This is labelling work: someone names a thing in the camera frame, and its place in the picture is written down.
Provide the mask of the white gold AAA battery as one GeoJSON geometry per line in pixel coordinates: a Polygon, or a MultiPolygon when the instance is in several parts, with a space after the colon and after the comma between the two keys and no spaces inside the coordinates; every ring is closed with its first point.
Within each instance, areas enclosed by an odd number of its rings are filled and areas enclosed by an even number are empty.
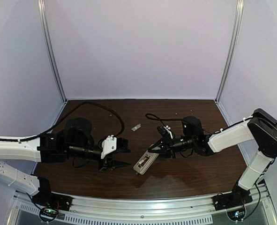
{"type": "Polygon", "coordinates": [[[141,168],[141,167],[143,167],[146,163],[147,163],[147,161],[149,160],[150,158],[148,157],[148,156],[145,156],[143,159],[141,159],[139,162],[138,162],[138,167],[139,168],[141,168]]]}

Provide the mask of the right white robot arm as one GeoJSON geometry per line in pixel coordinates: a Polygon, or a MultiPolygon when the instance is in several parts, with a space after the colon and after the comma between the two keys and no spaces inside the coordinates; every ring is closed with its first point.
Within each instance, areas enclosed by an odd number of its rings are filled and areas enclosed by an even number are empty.
{"type": "Polygon", "coordinates": [[[261,108],[213,133],[202,128],[201,120],[194,116],[184,117],[180,122],[183,129],[181,137],[176,138],[169,129],[159,126],[157,130],[162,137],[148,148],[148,152],[165,158],[174,158],[176,153],[186,150],[211,156],[246,141],[257,143],[258,152],[234,185],[231,198],[245,200],[249,190],[277,158],[277,120],[261,108]]]}

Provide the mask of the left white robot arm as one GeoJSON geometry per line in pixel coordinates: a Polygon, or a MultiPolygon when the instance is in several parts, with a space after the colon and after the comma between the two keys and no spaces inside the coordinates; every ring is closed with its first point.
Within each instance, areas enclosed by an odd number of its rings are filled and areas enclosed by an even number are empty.
{"type": "Polygon", "coordinates": [[[50,203],[56,197],[48,179],[27,175],[7,165],[5,160],[63,163],[69,158],[79,158],[86,163],[96,161],[100,172],[129,165],[113,159],[115,153],[130,153],[127,139],[109,135],[100,144],[95,144],[91,131],[89,120],[75,118],[68,120],[65,128],[56,134],[47,132],[31,137],[0,136],[0,181],[25,192],[37,203],[50,203]]]}

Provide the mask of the grey remote control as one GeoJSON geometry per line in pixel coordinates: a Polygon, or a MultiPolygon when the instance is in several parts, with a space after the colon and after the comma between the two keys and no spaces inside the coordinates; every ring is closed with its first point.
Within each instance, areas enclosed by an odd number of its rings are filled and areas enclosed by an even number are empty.
{"type": "Polygon", "coordinates": [[[148,150],[145,151],[145,153],[133,166],[133,169],[135,170],[136,174],[144,175],[146,171],[154,163],[154,161],[157,159],[158,156],[159,156],[158,153],[152,153],[152,152],[149,152],[148,150]]]}

